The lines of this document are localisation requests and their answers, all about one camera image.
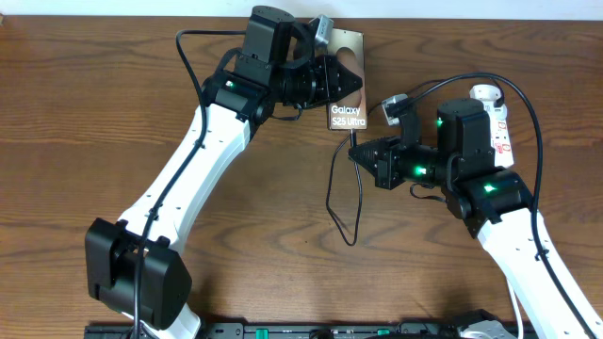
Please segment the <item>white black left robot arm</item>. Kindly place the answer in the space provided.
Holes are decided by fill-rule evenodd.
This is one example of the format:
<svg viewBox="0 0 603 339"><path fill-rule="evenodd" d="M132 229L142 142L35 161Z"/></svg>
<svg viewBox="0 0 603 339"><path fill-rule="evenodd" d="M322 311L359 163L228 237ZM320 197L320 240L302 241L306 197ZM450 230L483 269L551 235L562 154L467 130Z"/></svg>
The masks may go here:
<svg viewBox="0 0 603 339"><path fill-rule="evenodd" d="M269 6L252 10L243 43L195 80L198 105L176 151L142 196L114 222L97 218L85 235L89 294L132 319L110 338L193 338L201 327L187 299L182 254L218 180L274 115L334 104L363 85L328 53L334 24L302 23Z"/></svg>

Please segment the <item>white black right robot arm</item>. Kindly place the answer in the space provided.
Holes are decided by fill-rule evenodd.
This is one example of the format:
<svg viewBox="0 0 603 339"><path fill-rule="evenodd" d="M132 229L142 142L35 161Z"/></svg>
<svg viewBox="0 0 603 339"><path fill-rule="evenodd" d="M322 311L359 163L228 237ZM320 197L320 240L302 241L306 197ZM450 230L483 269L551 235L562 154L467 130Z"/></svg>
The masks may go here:
<svg viewBox="0 0 603 339"><path fill-rule="evenodd" d="M602 319L548 236L520 176L495 163L491 119L482 102L456 99L437 109L437 145L421 144L413 109L402 133L353 147L350 158L393 189L404 182L438 186L451 214L479 240L513 287L541 338L599 338Z"/></svg>

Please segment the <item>white power strip socket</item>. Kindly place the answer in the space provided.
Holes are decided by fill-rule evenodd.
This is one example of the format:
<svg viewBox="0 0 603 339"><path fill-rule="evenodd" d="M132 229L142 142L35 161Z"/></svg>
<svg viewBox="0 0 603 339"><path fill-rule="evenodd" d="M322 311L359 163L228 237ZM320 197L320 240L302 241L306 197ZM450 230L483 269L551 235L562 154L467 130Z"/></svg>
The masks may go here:
<svg viewBox="0 0 603 339"><path fill-rule="evenodd" d="M472 99L483 103L490 118L491 145L495 149L495 165L505 169L511 167L513 151L509 136L507 106L503 103L503 92L495 85L478 84L470 91Z"/></svg>

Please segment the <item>black mounting rail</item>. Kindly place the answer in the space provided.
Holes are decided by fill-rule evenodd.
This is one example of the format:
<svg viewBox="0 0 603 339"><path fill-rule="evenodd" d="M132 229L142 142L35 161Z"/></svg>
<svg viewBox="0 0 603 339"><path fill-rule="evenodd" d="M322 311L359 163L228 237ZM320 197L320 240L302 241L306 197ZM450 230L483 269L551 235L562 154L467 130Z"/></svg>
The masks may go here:
<svg viewBox="0 0 603 339"><path fill-rule="evenodd" d="M515 325L482 321L464 326L410 321L398 325L244 325L210 323L197 339L514 338Z"/></svg>

